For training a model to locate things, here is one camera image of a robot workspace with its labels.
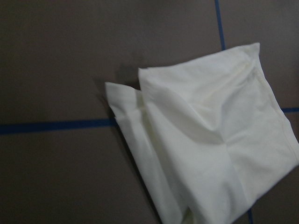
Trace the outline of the cream long-sleeve cat shirt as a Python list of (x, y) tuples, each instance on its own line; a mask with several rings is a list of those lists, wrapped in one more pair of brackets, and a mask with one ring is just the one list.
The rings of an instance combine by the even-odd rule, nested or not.
[(138, 70), (107, 100), (164, 224), (231, 224), (299, 164), (253, 43)]

